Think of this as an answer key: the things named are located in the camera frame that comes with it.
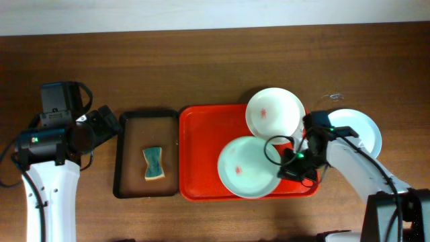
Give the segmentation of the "pale green plate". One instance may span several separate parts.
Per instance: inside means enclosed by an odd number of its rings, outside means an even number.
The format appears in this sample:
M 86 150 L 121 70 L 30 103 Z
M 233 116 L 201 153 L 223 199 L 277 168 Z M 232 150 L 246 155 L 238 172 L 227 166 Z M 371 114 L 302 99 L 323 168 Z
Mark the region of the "pale green plate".
M 236 196 L 258 199 L 280 184 L 280 154 L 261 138 L 242 136 L 229 142 L 218 156 L 218 177 Z

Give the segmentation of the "green yellow sponge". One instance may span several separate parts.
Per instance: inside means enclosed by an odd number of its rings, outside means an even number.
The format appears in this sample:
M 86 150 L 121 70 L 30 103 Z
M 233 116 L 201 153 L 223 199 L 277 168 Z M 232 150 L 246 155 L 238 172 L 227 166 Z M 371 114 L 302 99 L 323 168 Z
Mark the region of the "green yellow sponge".
M 165 177 L 162 166 L 162 148 L 149 147 L 142 151 L 146 161 L 146 171 L 144 178 L 146 181 L 161 179 Z

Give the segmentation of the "light blue plate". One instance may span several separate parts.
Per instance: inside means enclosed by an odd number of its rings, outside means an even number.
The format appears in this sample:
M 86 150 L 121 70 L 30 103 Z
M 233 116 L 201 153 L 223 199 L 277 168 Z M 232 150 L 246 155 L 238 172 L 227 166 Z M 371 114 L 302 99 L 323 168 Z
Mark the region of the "light blue plate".
M 382 150 L 382 135 L 377 124 L 363 112 L 352 109 L 339 109 L 329 114 L 333 126 L 350 126 L 358 133 L 365 148 L 373 158 Z

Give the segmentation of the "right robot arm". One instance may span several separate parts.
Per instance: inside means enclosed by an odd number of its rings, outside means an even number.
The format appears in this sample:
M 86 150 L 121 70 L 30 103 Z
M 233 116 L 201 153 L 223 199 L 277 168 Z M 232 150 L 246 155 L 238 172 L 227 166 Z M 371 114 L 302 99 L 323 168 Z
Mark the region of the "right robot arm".
M 319 233 L 317 241 L 428 241 L 429 190 L 417 190 L 390 173 L 350 127 L 308 129 L 308 149 L 286 151 L 278 176 L 302 182 L 319 167 L 340 172 L 366 204 L 360 232 Z

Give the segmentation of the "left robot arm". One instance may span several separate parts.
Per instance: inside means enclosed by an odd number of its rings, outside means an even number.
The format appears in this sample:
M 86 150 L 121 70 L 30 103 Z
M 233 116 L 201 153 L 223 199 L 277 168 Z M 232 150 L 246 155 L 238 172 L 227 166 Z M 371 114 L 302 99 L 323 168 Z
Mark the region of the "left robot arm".
M 17 138 L 11 156 L 21 171 L 27 202 L 28 241 L 76 241 L 75 203 L 83 155 L 121 132 L 107 107 L 37 115 Z

